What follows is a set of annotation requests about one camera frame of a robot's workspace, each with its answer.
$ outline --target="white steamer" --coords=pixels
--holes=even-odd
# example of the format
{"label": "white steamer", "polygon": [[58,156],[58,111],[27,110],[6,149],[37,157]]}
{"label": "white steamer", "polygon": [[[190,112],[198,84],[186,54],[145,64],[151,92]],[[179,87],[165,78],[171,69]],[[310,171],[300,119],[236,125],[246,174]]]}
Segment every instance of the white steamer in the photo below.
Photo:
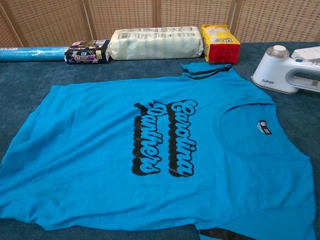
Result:
{"label": "white steamer", "polygon": [[299,89],[320,92],[320,81],[295,76],[296,73],[317,75],[320,79],[320,63],[291,58],[282,45],[269,47],[253,76],[254,84],[285,94],[295,94]]}

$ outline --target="t-shirt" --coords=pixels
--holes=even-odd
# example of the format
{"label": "t-shirt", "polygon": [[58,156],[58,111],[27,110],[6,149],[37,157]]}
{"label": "t-shirt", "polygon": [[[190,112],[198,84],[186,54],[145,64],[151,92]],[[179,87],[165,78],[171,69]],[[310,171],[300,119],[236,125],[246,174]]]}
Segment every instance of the t-shirt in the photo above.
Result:
{"label": "t-shirt", "polygon": [[276,104],[230,64],[181,66],[182,76],[52,86],[0,165],[0,218],[315,239],[310,159]]}

